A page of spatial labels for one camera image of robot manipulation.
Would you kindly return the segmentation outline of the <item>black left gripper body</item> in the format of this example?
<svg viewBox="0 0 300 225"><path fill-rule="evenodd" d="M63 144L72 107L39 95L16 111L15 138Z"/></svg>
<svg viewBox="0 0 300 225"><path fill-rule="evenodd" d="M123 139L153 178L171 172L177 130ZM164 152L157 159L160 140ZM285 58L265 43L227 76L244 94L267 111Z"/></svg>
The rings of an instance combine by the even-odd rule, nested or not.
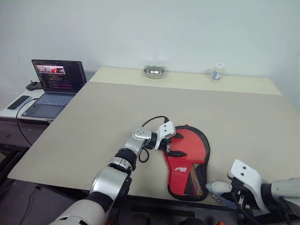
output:
<svg viewBox="0 0 300 225"><path fill-rule="evenodd" d="M160 142L160 145L158 147L159 150L161 151L170 151L170 143L172 142L172 139L171 138L168 138L168 139L163 139L161 142Z"/></svg>

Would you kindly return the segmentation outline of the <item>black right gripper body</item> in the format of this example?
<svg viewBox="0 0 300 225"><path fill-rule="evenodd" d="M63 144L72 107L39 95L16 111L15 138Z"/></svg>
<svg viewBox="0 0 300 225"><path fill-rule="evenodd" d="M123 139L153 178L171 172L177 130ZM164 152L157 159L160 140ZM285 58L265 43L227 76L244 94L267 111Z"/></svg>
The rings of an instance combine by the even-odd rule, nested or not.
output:
<svg viewBox="0 0 300 225"><path fill-rule="evenodd" d="M253 194L248 190L245 185L237 178L230 178L230 191L233 192L237 203L243 210L259 210ZM226 207L230 209L238 209L236 202L226 199Z"/></svg>

